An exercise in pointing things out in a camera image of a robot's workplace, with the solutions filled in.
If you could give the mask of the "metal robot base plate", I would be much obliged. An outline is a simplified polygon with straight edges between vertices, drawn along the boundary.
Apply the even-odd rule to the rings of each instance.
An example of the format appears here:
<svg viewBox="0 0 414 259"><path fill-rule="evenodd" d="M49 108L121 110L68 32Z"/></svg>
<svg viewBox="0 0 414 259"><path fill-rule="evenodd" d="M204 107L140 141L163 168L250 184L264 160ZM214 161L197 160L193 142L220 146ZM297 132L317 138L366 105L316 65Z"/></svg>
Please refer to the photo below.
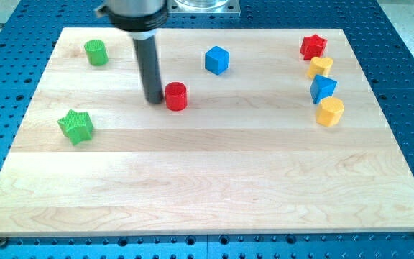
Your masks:
<svg viewBox="0 0 414 259"><path fill-rule="evenodd" d="M240 0L167 0L171 17L239 17Z"/></svg>

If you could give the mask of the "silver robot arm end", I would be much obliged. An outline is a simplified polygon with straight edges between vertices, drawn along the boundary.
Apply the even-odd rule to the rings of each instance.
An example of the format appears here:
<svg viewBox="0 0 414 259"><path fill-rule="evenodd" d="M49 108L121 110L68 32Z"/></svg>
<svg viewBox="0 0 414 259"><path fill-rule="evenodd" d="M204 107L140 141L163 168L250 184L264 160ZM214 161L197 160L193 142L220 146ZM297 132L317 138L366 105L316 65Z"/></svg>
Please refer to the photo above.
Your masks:
<svg viewBox="0 0 414 259"><path fill-rule="evenodd" d="M167 0L105 0L94 12L134 40L154 37L168 18Z"/></svg>

